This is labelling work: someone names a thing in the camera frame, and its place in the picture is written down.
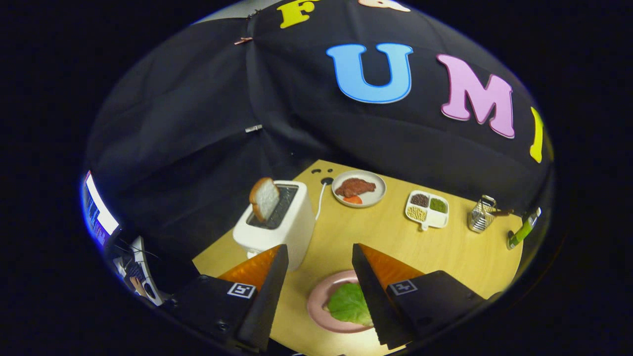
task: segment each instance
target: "computer monitor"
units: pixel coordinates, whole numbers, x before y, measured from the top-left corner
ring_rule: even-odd
[[[86,226],[94,242],[104,252],[120,233],[121,227],[99,196],[91,171],[85,175],[82,197]]]

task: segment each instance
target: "white toaster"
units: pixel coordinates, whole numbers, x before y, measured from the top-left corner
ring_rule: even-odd
[[[233,228],[233,239],[251,258],[285,243],[288,247],[288,271],[299,268],[308,251],[315,226],[315,214],[302,182],[274,181],[280,190],[280,202],[267,222],[261,223],[248,205]]]

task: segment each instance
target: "yellow letter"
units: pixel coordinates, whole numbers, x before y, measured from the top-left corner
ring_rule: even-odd
[[[279,6],[277,9],[281,11],[281,15],[284,17],[284,22],[282,22],[280,27],[285,29],[299,22],[307,21],[310,16],[303,14],[302,11],[307,13],[314,11],[315,5],[311,1],[319,0],[296,0]]]
[[[543,121],[535,108],[530,109],[534,115],[534,143],[530,146],[530,156],[540,163],[543,159]]]

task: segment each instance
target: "tomato slice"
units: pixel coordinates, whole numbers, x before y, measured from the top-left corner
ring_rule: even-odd
[[[348,203],[352,203],[352,204],[362,204],[363,203],[363,200],[358,195],[350,196],[349,198],[343,198],[343,200],[348,202]]]

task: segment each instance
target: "toast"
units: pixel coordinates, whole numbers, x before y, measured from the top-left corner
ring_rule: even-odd
[[[248,201],[253,205],[253,213],[257,220],[266,222],[279,203],[279,188],[272,178],[262,178],[251,189]]]

